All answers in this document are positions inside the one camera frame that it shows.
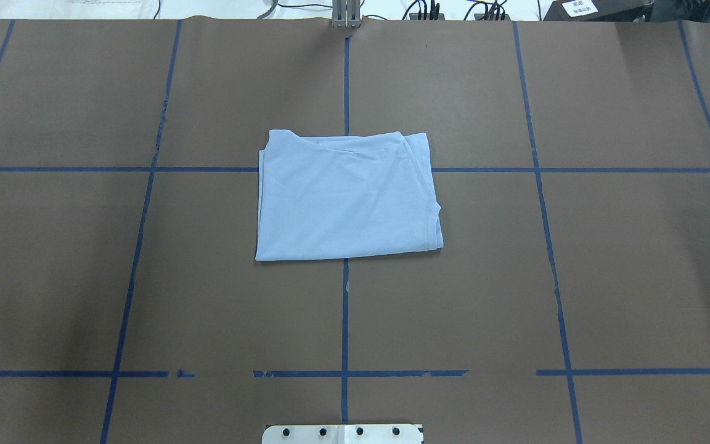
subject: black device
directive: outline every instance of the black device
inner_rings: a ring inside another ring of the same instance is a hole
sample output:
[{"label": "black device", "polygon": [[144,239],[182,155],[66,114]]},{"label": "black device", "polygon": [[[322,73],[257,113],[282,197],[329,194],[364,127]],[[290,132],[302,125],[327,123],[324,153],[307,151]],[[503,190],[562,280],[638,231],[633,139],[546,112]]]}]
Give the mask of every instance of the black device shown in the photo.
[{"label": "black device", "polygon": [[545,22],[634,22],[642,19],[650,22],[653,16],[654,0],[591,0],[598,12],[579,17],[570,17],[564,2],[552,2]]},{"label": "black device", "polygon": [[[411,20],[423,20],[423,14],[418,14],[418,12],[411,12],[409,14],[409,19]],[[446,15],[440,12],[440,14],[437,14],[434,19],[427,19],[427,20],[445,20]]]},{"label": "black device", "polygon": [[511,20],[508,14],[473,14],[476,20],[483,22],[501,22],[502,20]]},{"label": "black device", "polygon": [[710,0],[656,0],[651,22],[673,20],[710,23]]}]

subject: white metal plate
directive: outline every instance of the white metal plate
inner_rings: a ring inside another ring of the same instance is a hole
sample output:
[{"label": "white metal plate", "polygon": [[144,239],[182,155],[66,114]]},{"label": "white metal plate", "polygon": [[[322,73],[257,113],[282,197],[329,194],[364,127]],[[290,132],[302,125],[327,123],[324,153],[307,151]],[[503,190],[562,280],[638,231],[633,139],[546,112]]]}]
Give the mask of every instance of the white metal plate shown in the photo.
[{"label": "white metal plate", "polygon": [[417,424],[270,426],[262,434],[262,444],[423,444],[423,426]]}]

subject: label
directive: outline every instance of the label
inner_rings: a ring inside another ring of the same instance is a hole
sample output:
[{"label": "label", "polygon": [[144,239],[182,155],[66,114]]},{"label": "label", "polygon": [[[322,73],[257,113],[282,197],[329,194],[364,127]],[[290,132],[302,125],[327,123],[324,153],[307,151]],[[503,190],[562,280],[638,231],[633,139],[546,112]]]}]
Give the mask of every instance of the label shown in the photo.
[{"label": "label", "polygon": [[562,3],[563,8],[569,17],[580,17],[599,12],[591,0],[575,0],[574,2]]}]

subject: light blue t-shirt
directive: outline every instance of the light blue t-shirt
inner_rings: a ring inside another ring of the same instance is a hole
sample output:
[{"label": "light blue t-shirt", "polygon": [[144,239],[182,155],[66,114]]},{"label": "light blue t-shirt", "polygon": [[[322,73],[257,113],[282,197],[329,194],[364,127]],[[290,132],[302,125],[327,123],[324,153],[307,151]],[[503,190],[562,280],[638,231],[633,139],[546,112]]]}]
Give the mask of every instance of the light blue t-shirt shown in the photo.
[{"label": "light blue t-shirt", "polygon": [[257,261],[358,258],[443,247],[425,134],[301,138],[259,152]]}]

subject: cable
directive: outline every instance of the cable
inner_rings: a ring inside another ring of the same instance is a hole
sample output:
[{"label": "cable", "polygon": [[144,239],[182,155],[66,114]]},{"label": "cable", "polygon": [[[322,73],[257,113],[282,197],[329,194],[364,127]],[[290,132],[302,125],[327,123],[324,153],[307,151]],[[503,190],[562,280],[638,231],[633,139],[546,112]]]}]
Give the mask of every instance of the cable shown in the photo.
[{"label": "cable", "polygon": [[270,5],[270,9],[268,9],[262,15],[257,17],[257,19],[262,20],[265,17],[269,16],[270,14],[273,14],[273,11],[275,11],[276,6],[278,6],[278,5],[279,5],[279,0],[273,0],[273,3],[271,3],[271,5]]},{"label": "cable", "polygon": [[407,6],[407,10],[405,11],[405,15],[402,16],[402,20],[407,19],[407,14],[409,14],[409,11],[412,9],[412,6],[415,6],[416,3],[418,4],[418,19],[420,20],[420,14],[422,14],[422,9],[420,8],[420,3],[423,3],[423,5],[426,5],[426,0],[415,0],[414,2],[410,3],[409,6]]},{"label": "cable", "polygon": [[493,3],[473,2],[473,5],[467,10],[467,14],[465,14],[465,18],[463,18],[462,21],[464,22],[464,20],[467,20],[467,17],[470,17],[470,12],[473,11],[473,8],[478,5],[484,5],[484,17],[479,18],[479,20],[492,20],[493,22],[505,20],[505,8],[502,6],[505,5],[505,2],[507,1],[508,0],[504,0],[503,3],[498,3],[497,1]]},{"label": "cable", "polygon": [[476,6],[478,5],[484,5],[484,15],[487,14],[487,11],[489,11],[489,3],[486,2],[473,2],[473,5],[470,6],[470,9],[467,10],[467,14],[465,14],[465,18],[462,19],[464,22],[467,20],[467,17],[470,17],[470,11],[472,11]]},{"label": "cable", "polygon": [[316,7],[318,7],[318,8],[330,8],[330,9],[333,9],[333,6],[330,6],[330,5],[323,5],[322,3],[307,3],[307,4],[305,4],[305,5],[282,5],[281,3],[279,3],[279,6],[281,6],[281,8],[311,8],[311,7],[316,6]]}]

